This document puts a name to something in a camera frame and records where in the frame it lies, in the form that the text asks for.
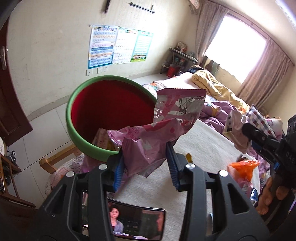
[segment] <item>wooden door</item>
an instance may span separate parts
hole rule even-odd
[[[7,27],[8,19],[0,30],[0,136],[9,146],[33,129],[18,102],[10,78],[6,54]]]

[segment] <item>smartphone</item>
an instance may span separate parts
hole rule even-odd
[[[87,192],[82,200],[82,233],[88,235]],[[161,240],[166,210],[139,207],[108,199],[110,226],[115,237],[130,240]]]

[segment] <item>tile floor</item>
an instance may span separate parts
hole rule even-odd
[[[164,79],[168,77],[163,74],[154,74],[133,79],[133,81],[143,85]],[[34,203],[36,208],[39,208],[46,198],[44,189],[50,176],[39,166],[38,160],[50,157],[72,144],[67,134],[65,110],[66,104],[63,104],[32,120],[30,123],[33,131],[9,147],[16,152],[17,164],[22,170],[14,177],[19,196]],[[66,157],[55,167],[58,168],[74,157],[74,154]],[[12,184],[8,186],[8,191],[15,195]]]

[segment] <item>chart poster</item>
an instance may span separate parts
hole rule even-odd
[[[131,61],[131,56],[138,38],[138,30],[119,28],[114,47],[113,64],[123,64]]]
[[[139,31],[131,62],[145,61],[152,41],[153,33]]]
[[[92,25],[88,68],[112,64],[118,26]]]

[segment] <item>metal screw head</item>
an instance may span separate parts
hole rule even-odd
[[[220,176],[222,177],[227,177],[228,176],[228,172],[226,170],[221,170],[219,171]]]
[[[73,177],[75,175],[75,173],[73,171],[69,171],[66,173],[67,177]]]
[[[108,166],[106,164],[99,165],[100,170],[106,170],[107,168],[108,168]]]
[[[193,163],[187,163],[186,167],[189,168],[189,169],[194,169],[195,165]]]

